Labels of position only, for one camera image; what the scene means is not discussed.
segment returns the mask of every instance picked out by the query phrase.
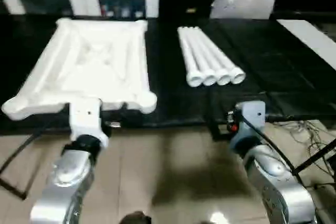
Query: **white tube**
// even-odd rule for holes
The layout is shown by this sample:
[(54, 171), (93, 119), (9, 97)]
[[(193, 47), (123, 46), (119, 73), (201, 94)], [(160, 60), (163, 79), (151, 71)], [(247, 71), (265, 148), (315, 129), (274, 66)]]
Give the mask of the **white tube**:
[(201, 53), (208, 62), (209, 66), (215, 71), (217, 84), (221, 86), (228, 84), (231, 80), (228, 71), (217, 61), (213, 53), (210, 52), (204, 43), (204, 39), (200, 36), (197, 29), (190, 29), (190, 34), (192, 36), (192, 40), (195, 41), (195, 43), (199, 46)]
[(206, 60), (204, 59), (201, 49), (199, 48), (199, 45), (196, 41), (192, 38), (192, 31), (193, 28), (184, 27), (182, 28), (182, 37), (185, 38), (188, 45), (191, 47), (191, 50), (193, 52), (193, 56), (196, 59), (197, 65), (201, 73), (204, 75), (203, 84), (206, 86), (210, 86), (214, 84), (217, 79), (215, 77), (215, 71), (210, 68)]
[(182, 54), (184, 58), (185, 69), (187, 72), (186, 79), (190, 87), (198, 87), (204, 80), (203, 74), (198, 70), (191, 48), (182, 35), (182, 27), (177, 29), (178, 38), (180, 40), (180, 46), (182, 48)]
[(217, 46), (211, 39), (209, 39), (208, 36), (199, 28), (195, 27), (195, 29), (199, 32), (199, 34), (204, 38), (204, 43), (207, 46), (207, 48), (214, 54), (214, 56), (217, 58), (217, 60), (220, 62), (220, 64), (226, 68), (226, 70), (229, 72), (229, 75), (231, 77), (231, 82), (233, 84), (239, 84), (241, 83), (245, 77), (246, 74), (243, 72), (243, 70), (236, 66)]

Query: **black table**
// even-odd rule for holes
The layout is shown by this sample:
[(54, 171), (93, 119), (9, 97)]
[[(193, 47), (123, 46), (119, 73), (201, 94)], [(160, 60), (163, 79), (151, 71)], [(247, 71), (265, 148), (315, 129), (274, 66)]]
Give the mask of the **black table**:
[[(56, 17), (3, 16), (0, 19), (0, 103), (13, 97), (34, 67), (56, 29)], [(239, 85), (191, 88), (176, 28), (200, 26), (230, 59), (245, 70)], [(156, 110), (109, 111), (106, 121), (124, 127), (169, 127), (225, 123), (225, 112), (240, 101), (263, 100), (267, 120), (336, 119), (336, 71), (273, 20), (193, 20), (163, 23), (150, 19), (146, 50), (151, 90), (157, 95)], [(31, 133), (52, 121), (51, 132), (68, 131), (68, 109), (59, 114), (33, 115), (13, 122), (0, 115), (0, 134)]]

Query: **metal rod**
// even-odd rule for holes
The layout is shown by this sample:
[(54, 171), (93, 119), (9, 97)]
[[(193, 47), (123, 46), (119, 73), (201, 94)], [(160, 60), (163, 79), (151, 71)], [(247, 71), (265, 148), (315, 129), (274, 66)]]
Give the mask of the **metal rod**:
[(4, 181), (0, 178), (0, 186), (5, 188), (7, 191), (9, 191), (11, 194), (15, 195), (16, 197), (20, 198), (21, 200), (25, 200), (27, 198), (26, 192), (21, 192), (18, 189), (16, 189), (14, 186), (11, 186), (9, 183)]
[(315, 163), (317, 160), (319, 160), (321, 157), (323, 157), (326, 153), (330, 152), (336, 147), (336, 138), (329, 144), (327, 144), (325, 147), (323, 147), (320, 151), (318, 151), (316, 154), (312, 155), (309, 159), (304, 161), (301, 165), (296, 167), (292, 172), (294, 174), (298, 174), (299, 172), (306, 169), (308, 166)]

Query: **tiled floor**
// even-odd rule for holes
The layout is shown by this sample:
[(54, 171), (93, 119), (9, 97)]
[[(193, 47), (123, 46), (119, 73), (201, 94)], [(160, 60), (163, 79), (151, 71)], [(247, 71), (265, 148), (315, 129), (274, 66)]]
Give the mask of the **tiled floor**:
[[(287, 131), (271, 124), (266, 133), (294, 164), (307, 158), (308, 142), (297, 143)], [(333, 139), (323, 133), (321, 136), (326, 142)], [(306, 139), (304, 132), (297, 137)], [(0, 162), (24, 138), (2, 137)], [(36, 170), (37, 175), (25, 201), (0, 190), (0, 224), (28, 223), (51, 165), (68, 141), (66, 135), (45, 136), (11, 164), (3, 177), (21, 189)], [(302, 177), (306, 185), (332, 181), (316, 166), (309, 167)], [(325, 187), (311, 193), (319, 213), (332, 219), (331, 209), (336, 204), (333, 189)], [(269, 223), (239, 158), (228, 150), (227, 143), (213, 143), (202, 127), (113, 133), (109, 148), (98, 159), (81, 223), (116, 224), (135, 210), (145, 211), (159, 224), (205, 223), (216, 211), (221, 211), (228, 223)]]

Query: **black cable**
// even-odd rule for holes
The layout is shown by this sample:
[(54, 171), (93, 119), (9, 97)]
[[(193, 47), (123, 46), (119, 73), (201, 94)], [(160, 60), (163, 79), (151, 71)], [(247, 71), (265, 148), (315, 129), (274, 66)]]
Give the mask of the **black cable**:
[[(288, 157), (278, 148), (278, 146), (271, 140), (268, 138), (268, 136), (266, 136), (263, 132), (261, 132), (259, 129), (257, 129), (256, 127), (254, 127), (253, 124), (251, 124), (244, 116), (242, 116), (243, 121), (251, 128), (253, 129), (259, 136), (261, 136), (276, 152), (279, 153), (280, 157), (285, 161), (285, 163), (287, 164), (287, 166), (289, 167), (289, 169), (291, 171), (295, 170), (295, 167), (293, 166), (292, 162), (288, 159)], [(295, 173), (293, 174), (298, 182), (300, 184), (303, 185), (303, 181), (300, 177), (299, 174)]]
[[(30, 143), (32, 143), (35, 139), (40, 137), (47, 127), (51, 124), (52, 121), (46, 123), (39, 131), (32, 134), (29, 138), (24, 140), (24, 142), (6, 159), (6, 161), (2, 164), (0, 168), (0, 175), (6, 170), (6, 168), (10, 165), (10, 163), (20, 154)], [(21, 200), (25, 200), (27, 198), (28, 192), (27, 191), (20, 191), (19, 189), (12, 186), (10, 183), (6, 182), (2, 178), (0, 178), (0, 186), (5, 188), (7, 191), (12, 193), (13, 195), (17, 196)]]
[(4, 170), (10, 165), (10, 163), (16, 158), (20, 152), (22, 152), (30, 143), (32, 143), (35, 139), (40, 137), (46, 128), (49, 126), (50, 123), (44, 125), (39, 131), (32, 134), (29, 138), (24, 140), (24, 142), (7, 158), (7, 160), (3, 163), (0, 168), (0, 175), (4, 172)]

